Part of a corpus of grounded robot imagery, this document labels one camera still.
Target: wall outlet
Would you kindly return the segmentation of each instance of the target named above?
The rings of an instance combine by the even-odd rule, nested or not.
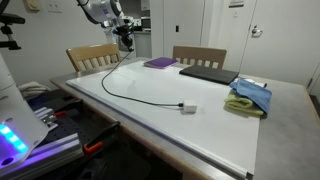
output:
[[[47,9],[49,12],[62,13],[59,0],[47,0]]]
[[[37,0],[26,0],[27,7],[31,11],[39,11],[40,10],[40,5]]]

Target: light switch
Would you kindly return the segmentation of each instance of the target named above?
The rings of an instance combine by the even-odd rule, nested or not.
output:
[[[27,6],[31,11],[39,11],[40,5],[37,0],[26,0]]]

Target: white wall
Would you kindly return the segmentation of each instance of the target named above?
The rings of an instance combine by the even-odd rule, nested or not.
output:
[[[28,12],[24,0],[10,1],[5,12],[26,19],[24,25],[12,25],[13,37],[22,47],[18,51],[0,49],[16,83],[38,81],[54,87],[52,77],[74,72],[67,48],[105,43],[99,25],[90,23],[76,0],[60,0],[62,13],[49,13],[46,0],[38,0],[41,10]]]
[[[208,46],[226,49],[223,69],[239,71],[255,0],[245,0],[239,8],[229,4],[230,0],[214,0]]]

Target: blue light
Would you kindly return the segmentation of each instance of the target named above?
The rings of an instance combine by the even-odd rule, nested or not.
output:
[[[3,134],[3,135],[5,135],[5,134],[8,134],[8,133],[10,133],[11,132],[11,130],[8,128],[8,127],[3,127],[3,128],[1,128],[0,129],[0,132]]]
[[[25,152],[28,147],[18,138],[10,128],[4,124],[0,124],[0,135],[3,135],[9,144],[12,144],[14,148],[20,152]]]
[[[19,138],[14,135],[11,138],[9,138],[9,141],[13,143],[13,142],[19,141]]]
[[[20,145],[18,146],[18,149],[19,149],[19,150],[24,150],[24,149],[26,149],[26,148],[27,148],[27,146],[24,145],[24,144],[20,144]]]

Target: robotic arm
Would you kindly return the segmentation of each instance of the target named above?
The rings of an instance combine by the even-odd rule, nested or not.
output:
[[[88,20],[93,24],[101,24],[108,21],[116,27],[114,34],[121,37],[121,41],[131,52],[132,39],[129,37],[133,32],[132,17],[124,16],[119,0],[77,0]]]

